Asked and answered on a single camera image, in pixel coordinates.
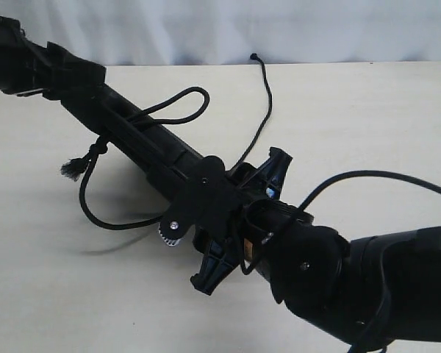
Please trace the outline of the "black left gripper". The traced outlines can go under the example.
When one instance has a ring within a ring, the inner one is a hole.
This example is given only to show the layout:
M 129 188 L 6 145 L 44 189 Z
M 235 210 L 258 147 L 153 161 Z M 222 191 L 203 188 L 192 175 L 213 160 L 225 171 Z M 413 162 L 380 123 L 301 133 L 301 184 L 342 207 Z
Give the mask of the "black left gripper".
M 104 84 L 107 68 L 82 59 L 56 43 L 26 37 L 20 21 L 0 16 L 0 91 L 7 95 L 57 94 L 61 101 Z

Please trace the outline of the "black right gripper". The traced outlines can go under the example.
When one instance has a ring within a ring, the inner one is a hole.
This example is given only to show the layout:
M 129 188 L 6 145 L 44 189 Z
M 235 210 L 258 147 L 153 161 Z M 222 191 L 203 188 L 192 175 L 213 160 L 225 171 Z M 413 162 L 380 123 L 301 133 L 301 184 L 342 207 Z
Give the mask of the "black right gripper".
M 216 240 L 208 235 L 195 235 L 193 245 L 203 254 L 199 271 L 190 278 L 197 291 L 211 295 L 238 265 L 245 275 L 258 271 L 269 279 L 268 243 L 278 237 L 289 218 L 294 224 L 312 224 L 313 215 L 280 201 L 292 160 L 282 149 L 270 147 L 268 159 L 260 166 L 241 162 L 227 172 L 243 200 L 234 228 L 237 240 L 232 236 Z

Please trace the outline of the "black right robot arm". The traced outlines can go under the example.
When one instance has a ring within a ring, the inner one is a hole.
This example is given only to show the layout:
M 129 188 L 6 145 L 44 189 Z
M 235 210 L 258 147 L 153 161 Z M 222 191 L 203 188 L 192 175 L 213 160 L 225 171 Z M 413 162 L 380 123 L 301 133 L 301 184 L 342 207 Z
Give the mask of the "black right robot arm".
M 314 224 L 306 204 L 279 198 L 290 156 L 233 171 L 214 156 L 188 179 L 203 255 L 193 287 L 211 294 L 239 268 L 257 272 L 274 300 L 347 343 L 385 352 L 395 340 L 441 343 L 441 226 L 346 240 Z

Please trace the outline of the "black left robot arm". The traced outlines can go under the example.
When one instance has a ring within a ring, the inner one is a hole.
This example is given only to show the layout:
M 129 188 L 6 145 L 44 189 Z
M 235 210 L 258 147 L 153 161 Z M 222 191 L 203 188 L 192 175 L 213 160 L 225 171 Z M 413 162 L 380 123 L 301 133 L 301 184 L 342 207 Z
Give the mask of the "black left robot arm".
M 31 41 L 14 18 L 0 16 L 0 91 L 9 96 L 41 95 L 57 101 L 99 96 L 107 69 L 51 41 Z

